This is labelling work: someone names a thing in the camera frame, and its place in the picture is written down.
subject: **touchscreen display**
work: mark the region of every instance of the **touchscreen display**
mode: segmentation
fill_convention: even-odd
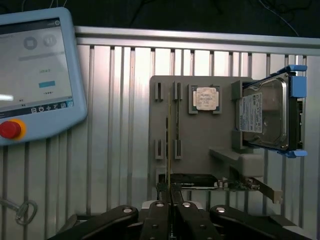
[[[0,26],[0,118],[73,107],[59,18]]]

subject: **metal bracket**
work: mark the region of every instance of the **metal bracket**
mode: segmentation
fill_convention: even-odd
[[[270,199],[274,204],[282,204],[283,201],[283,192],[281,190],[273,190],[271,187],[265,183],[259,181],[255,177],[251,178],[253,182],[259,185],[259,192]]]

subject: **icon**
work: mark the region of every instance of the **icon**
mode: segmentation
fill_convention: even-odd
[[[23,41],[24,48],[33,50],[37,47],[38,42],[33,36],[26,37]]]
[[[45,35],[43,38],[43,44],[46,47],[53,47],[54,45],[56,45],[56,43],[57,43],[57,39],[52,34]]]

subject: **red button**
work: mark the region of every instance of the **red button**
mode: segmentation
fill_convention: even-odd
[[[14,139],[21,133],[21,126],[15,121],[5,121],[0,124],[0,136],[5,139]]]

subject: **keyring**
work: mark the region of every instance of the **keyring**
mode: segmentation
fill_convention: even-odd
[[[24,218],[26,212],[28,211],[29,209],[29,206],[32,206],[33,207],[33,212],[31,214],[31,216],[26,220],[21,220]],[[37,213],[37,210],[38,210],[38,205],[32,201],[32,200],[28,200],[28,201],[25,201],[20,207],[19,207],[19,210],[16,212],[16,215],[15,215],[15,221],[17,224],[21,225],[21,226],[25,226],[25,225],[28,225],[29,223],[31,223],[31,221],[34,219],[36,213]]]

